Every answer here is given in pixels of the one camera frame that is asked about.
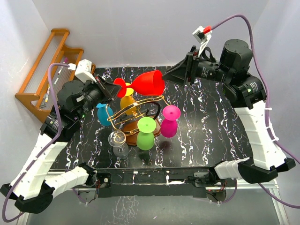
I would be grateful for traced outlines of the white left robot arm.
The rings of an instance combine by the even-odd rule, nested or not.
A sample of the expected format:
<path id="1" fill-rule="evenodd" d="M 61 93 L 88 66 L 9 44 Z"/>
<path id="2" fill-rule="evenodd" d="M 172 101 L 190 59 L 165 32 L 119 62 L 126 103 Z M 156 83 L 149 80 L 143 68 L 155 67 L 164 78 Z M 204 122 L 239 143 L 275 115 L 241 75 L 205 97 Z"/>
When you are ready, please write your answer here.
<path id="1" fill-rule="evenodd" d="M 4 204 L 9 199 L 14 200 L 21 213 L 38 214 L 63 192 L 78 185 L 92 187 L 96 184 L 95 170 L 86 163 L 51 179 L 46 175 L 56 157 L 80 129 L 81 119 L 99 103 L 114 101 L 121 90 L 121 86 L 99 76 L 85 82 L 66 82 L 58 93 L 54 92 L 52 84 L 49 86 L 55 102 L 41 127 L 36 145 L 19 175 L 0 188 L 5 196 Z"/>

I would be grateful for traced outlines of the red plastic wine glass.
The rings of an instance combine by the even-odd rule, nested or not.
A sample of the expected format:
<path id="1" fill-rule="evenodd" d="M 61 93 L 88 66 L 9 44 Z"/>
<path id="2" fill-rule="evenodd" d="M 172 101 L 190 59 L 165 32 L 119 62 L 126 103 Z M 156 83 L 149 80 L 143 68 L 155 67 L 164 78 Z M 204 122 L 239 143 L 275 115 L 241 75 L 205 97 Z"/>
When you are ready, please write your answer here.
<path id="1" fill-rule="evenodd" d="M 132 84 L 128 86 L 122 78 L 116 78 L 113 83 L 121 87 L 117 95 L 120 98 L 125 96 L 128 88 L 132 88 L 137 93 L 145 96 L 160 96 L 165 90 L 163 74 L 159 70 L 137 76 Z"/>

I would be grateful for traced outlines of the pink plastic wine glass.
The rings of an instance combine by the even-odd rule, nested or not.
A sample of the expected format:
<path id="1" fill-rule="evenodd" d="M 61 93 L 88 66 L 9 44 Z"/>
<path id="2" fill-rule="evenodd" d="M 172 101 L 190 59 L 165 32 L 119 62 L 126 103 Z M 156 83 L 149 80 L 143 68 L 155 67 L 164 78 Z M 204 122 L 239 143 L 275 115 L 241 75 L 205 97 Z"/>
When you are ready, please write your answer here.
<path id="1" fill-rule="evenodd" d="M 164 119 L 161 124 L 161 134 L 164 137 L 171 138 L 177 134 L 178 123 L 177 119 L 181 112 L 177 106 L 168 105 L 163 109 Z"/>

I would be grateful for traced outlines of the orange yellow plastic wine glass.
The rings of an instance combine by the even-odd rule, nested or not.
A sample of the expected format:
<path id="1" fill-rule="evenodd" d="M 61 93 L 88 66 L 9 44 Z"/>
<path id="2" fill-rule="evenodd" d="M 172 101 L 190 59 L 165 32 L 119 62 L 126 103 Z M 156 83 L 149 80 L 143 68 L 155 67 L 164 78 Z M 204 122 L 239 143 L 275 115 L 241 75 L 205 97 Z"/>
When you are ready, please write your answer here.
<path id="1" fill-rule="evenodd" d="M 132 88 L 127 88 L 125 96 L 120 100 L 120 109 L 124 109 L 135 102 L 133 93 L 134 90 Z M 125 111 L 126 115 L 133 115 L 134 113 L 136 113 L 136 107 L 132 107 Z"/>

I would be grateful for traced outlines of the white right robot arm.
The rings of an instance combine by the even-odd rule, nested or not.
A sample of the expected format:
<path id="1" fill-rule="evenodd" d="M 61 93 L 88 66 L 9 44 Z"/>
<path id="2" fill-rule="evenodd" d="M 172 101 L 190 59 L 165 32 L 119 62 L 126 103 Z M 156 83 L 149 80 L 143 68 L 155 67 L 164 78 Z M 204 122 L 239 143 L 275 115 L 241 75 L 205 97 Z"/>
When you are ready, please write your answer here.
<path id="1" fill-rule="evenodd" d="M 255 184 L 269 182 L 296 166 L 276 145 L 271 135 L 272 127 L 265 124 L 266 90 L 260 79 L 248 72 L 253 52 L 240 39 L 230 39 L 224 44 L 220 60 L 205 54 L 195 46 L 185 58 L 171 67 L 163 79 L 176 85 L 193 84 L 196 78 L 222 83 L 222 90 L 239 116 L 252 149 L 252 156 L 219 162 L 209 168 L 209 181 L 220 186 L 225 179 L 244 179 Z"/>

